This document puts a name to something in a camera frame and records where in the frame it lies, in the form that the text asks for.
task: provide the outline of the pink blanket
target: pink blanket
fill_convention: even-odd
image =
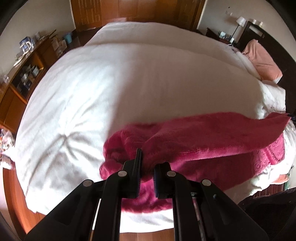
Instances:
[[[104,145],[103,179],[143,150],[142,181],[137,199],[123,199],[122,210],[153,212],[172,207],[171,200],[155,198],[153,168],[170,162],[187,179],[210,179],[227,190],[284,159],[283,130],[290,118],[271,113],[254,120],[237,113],[215,113],[154,124],[131,124]]]

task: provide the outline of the electrical outlet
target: electrical outlet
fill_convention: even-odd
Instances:
[[[229,12],[229,11],[226,10],[225,14],[231,16],[232,12]]]

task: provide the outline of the dresser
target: dresser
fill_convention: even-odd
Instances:
[[[16,134],[27,103],[36,86],[48,69],[57,61],[56,53],[49,37],[36,43],[34,50],[8,73],[9,82],[0,86],[0,126]],[[17,86],[24,66],[37,66],[40,71],[28,91],[20,91]]]

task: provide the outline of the lamp shade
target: lamp shade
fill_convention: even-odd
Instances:
[[[236,20],[237,24],[240,26],[244,26],[244,24],[246,23],[246,20],[240,16],[237,20]]]

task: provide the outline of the wooden door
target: wooden door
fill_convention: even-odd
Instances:
[[[71,0],[78,31],[110,22],[158,22],[192,30],[205,0]]]
[[[100,0],[71,0],[71,5],[77,31],[102,26]]]

